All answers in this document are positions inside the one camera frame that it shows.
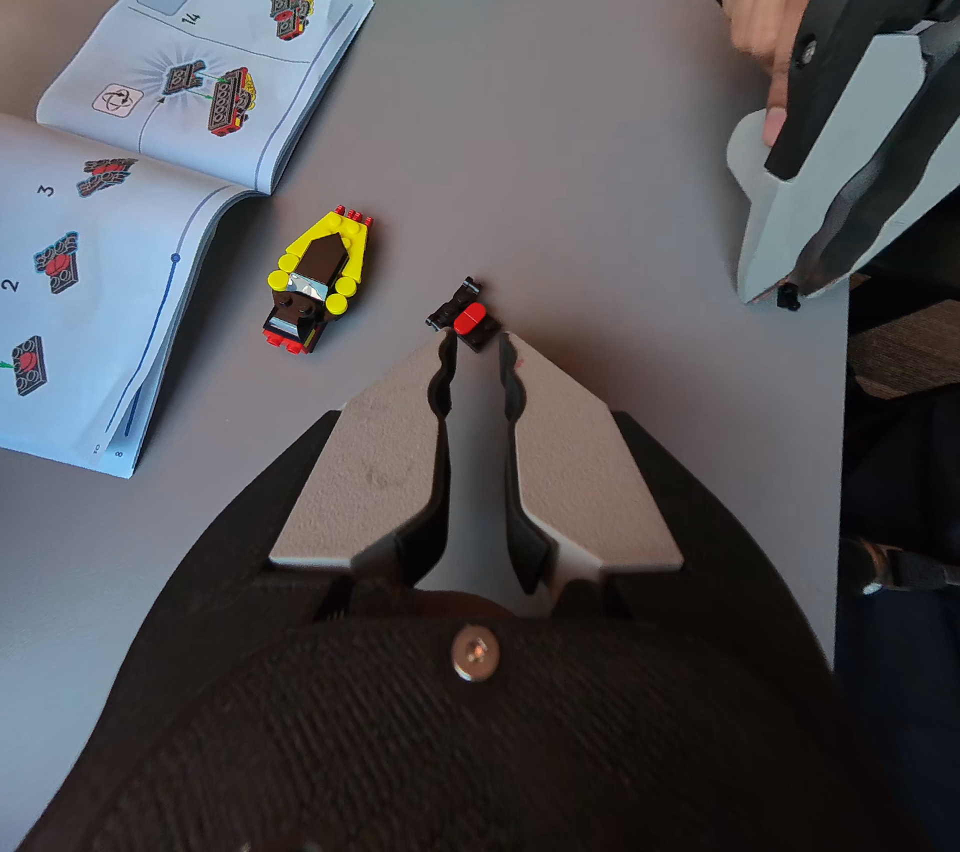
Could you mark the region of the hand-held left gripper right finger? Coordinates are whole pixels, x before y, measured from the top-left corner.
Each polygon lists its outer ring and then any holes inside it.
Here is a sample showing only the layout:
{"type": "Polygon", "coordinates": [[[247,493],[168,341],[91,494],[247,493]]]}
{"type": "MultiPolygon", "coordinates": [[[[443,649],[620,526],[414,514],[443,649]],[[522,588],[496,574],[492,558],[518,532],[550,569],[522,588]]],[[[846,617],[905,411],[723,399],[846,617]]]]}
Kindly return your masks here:
{"type": "Polygon", "coordinates": [[[512,332],[499,335],[510,563],[523,592],[675,573],[684,558],[600,398],[512,332]]]}

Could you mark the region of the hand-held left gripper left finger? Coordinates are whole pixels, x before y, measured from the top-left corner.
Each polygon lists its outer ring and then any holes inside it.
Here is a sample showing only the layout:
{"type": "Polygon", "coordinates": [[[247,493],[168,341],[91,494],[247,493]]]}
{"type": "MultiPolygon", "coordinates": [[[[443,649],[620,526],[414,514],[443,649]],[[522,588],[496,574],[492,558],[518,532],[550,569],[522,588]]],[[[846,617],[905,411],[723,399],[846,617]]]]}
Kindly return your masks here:
{"type": "Polygon", "coordinates": [[[437,332],[345,405],[270,552],[273,565],[412,586],[438,563],[456,354],[454,333],[437,332]]]}

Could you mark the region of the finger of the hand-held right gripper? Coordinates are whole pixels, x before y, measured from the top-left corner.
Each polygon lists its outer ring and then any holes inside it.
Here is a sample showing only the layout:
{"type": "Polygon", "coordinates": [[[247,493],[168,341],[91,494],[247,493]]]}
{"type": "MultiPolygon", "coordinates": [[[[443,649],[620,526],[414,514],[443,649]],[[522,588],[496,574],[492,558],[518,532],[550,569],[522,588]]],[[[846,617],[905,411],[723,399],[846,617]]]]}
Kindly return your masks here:
{"type": "Polygon", "coordinates": [[[743,303],[797,285],[797,260],[834,197],[884,142],[919,138],[932,151],[932,31],[874,36],[795,177],[766,169],[765,114],[734,128],[726,162],[750,200],[737,269],[743,303]]]}
{"type": "Polygon", "coordinates": [[[959,139],[932,151],[889,138],[834,196],[797,259],[797,289],[822,292],[894,241],[958,186],[959,139]]]}

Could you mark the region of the small black red lego assembly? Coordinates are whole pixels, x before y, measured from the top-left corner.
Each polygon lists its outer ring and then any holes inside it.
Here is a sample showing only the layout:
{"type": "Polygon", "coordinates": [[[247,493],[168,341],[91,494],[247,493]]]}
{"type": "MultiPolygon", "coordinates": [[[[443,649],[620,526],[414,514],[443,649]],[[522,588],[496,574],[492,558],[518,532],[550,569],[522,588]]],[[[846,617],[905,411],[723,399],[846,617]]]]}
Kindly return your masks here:
{"type": "Polygon", "coordinates": [[[467,276],[451,296],[427,318],[436,331],[452,329],[474,353],[480,353],[501,330],[501,324],[480,301],[482,285],[467,276]]]}

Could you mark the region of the yellow black lego model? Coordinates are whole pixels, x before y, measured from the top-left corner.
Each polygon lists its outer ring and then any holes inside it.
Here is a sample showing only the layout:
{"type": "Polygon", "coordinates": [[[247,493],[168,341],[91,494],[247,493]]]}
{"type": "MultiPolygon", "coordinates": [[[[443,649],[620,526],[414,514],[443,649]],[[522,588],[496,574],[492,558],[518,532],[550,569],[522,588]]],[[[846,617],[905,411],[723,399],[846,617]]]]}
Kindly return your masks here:
{"type": "Polygon", "coordinates": [[[309,354],[342,317],[362,281],[373,219],[338,206],[291,242],[267,282],[272,308],[265,340],[290,354],[309,354]]]}

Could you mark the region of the person's dark trousers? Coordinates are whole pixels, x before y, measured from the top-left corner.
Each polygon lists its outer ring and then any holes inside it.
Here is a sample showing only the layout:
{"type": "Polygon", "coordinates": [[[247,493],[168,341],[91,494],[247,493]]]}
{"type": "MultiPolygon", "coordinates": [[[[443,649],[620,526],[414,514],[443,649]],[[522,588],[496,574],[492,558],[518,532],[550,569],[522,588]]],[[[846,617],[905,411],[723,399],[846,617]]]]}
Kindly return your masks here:
{"type": "Polygon", "coordinates": [[[835,671],[899,808],[959,848],[958,384],[847,391],[835,671]]]}

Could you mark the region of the open instruction booklet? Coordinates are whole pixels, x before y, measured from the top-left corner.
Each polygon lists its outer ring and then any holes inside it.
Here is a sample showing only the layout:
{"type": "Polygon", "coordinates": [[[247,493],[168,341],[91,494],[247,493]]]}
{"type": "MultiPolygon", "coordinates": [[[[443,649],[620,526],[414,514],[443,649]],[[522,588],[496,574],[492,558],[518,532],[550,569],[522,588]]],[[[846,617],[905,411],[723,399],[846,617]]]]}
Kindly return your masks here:
{"type": "Polygon", "coordinates": [[[2,115],[2,448],[135,471],[226,210],[269,196],[373,0],[119,0],[2,115]]]}

